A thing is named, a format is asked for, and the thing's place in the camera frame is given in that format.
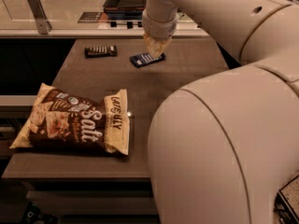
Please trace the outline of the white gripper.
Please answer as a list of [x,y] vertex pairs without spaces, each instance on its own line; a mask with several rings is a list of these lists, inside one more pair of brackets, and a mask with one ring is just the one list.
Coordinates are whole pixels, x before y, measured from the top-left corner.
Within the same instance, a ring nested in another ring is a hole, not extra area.
[[179,15],[176,14],[173,19],[167,22],[155,21],[150,18],[147,11],[142,13],[142,26],[144,29],[143,38],[149,54],[157,58],[169,46],[172,41],[172,35],[175,33],[178,24]]

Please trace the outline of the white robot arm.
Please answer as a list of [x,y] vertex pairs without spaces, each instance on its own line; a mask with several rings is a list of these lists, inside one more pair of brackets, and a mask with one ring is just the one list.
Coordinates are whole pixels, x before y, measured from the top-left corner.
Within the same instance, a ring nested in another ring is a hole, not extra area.
[[298,167],[299,6],[286,0],[148,0],[145,32],[164,39],[184,13],[238,62],[168,96],[149,128],[162,224],[272,224]]

